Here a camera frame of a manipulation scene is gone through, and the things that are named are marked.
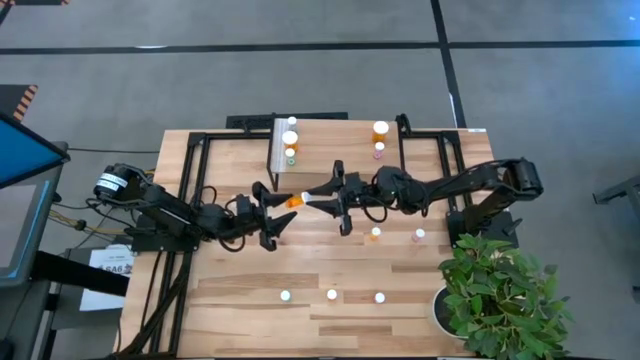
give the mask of gray floor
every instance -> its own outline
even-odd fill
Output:
[[[640,38],[632,0],[441,2],[450,41]],[[0,48],[436,39],[427,0],[73,0],[15,7],[0,28]],[[591,199],[640,172],[640,48],[452,55],[468,126],[488,129],[496,157],[538,166],[545,194],[512,211],[524,218],[522,248],[559,264],[559,293],[572,297],[577,321],[568,348],[640,358],[640,305],[631,297],[640,226],[625,201]],[[25,123],[76,147],[153,150],[165,129],[220,128],[227,115],[272,111],[405,112],[417,127],[454,124],[438,50],[3,56],[0,83],[37,84]],[[80,204],[107,164],[151,168],[156,157],[73,153],[59,192]],[[81,239],[50,224],[42,247],[60,252]],[[54,358],[104,355],[114,328],[63,333]]]

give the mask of plant pot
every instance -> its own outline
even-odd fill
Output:
[[[464,336],[456,335],[456,330],[449,325],[451,321],[452,313],[451,310],[447,307],[447,304],[444,302],[444,298],[449,296],[449,290],[444,286],[442,289],[438,290],[436,296],[433,298],[433,319],[440,330],[442,330],[445,334],[457,338],[457,339],[466,339]]]

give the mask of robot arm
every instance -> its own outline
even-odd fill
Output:
[[[398,210],[408,215],[420,211],[426,217],[429,204],[433,201],[478,190],[493,190],[493,193],[482,203],[463,211],[464,229],[461,230],[464,232],[477,232],[513,202],[533,200],[543,191],[535,165],[525,159],[486,162],[458,175],[428,182],[415,180],[399,168],[383,166],[371,184],[360,180],[358,173],[345,175],[342,161],[337,160],[332,179],[307,190],[311,195],[329,196],[336,193],[336,199],[310,201],[307,205],[333,217],[340,217],[340,233],[346,236],[352,230],[349,209],[362,208],[376,222],[386,220],[387,210]],[[367,211],[369,207],[384,207],[384,217],[373,219]]]
[[[227,207],[218,204],[187,204],[149,181],[138,168],[115,164],[108,166],[93,193],[104,204],[122,209],[135,209],[155,222],[156,229],[178,239],[218,240],[233,242],[245,235],[260,231],[260,245],[268,251],[274,251],[277,244],[273,237],[279,237],[284,228],[297,215],[285,214],[276,219],[268,216],[267,208],[284,203],[291,194],[271,194],[260,182],[255,182],[252,193],[258,205],[248,196],[237,195],[227,203],[235,202],[234,214]]]

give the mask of bottle cap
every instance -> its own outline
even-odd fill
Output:
[[[302,198],[302,201],[304,201],[304,203],[306,204],[307,202],[311,201],[311,194],[309,194],[308,192],[303,192],[302,194],[300,194],[300,197]]]
[[[331,289],[329,291],[327,291],[327,298],[329,300],[335,300],[338,297],[338,292]]]
[[[293,131],[285,131],[284,134],[282,134],[282,142],[287,145],[293,145],[298,142],[298,134]]]
[[[373,124],[373,131],[380,135],[386,134],[389,132],[389,124],[386,121],[376,121]]]
[[[376,294],[376,302],[378,304],[382,304],[385,300],[384,294],[383,293],[377,293]]]
[[[288,292],[287,290],[283,290],[280,293],[280,299],[282,299],[282,301],[289,301],[291,300],[291,293]]]

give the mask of monitor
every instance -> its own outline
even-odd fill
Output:
[[[69,155],[0,112],[0,189],[69,161]]]

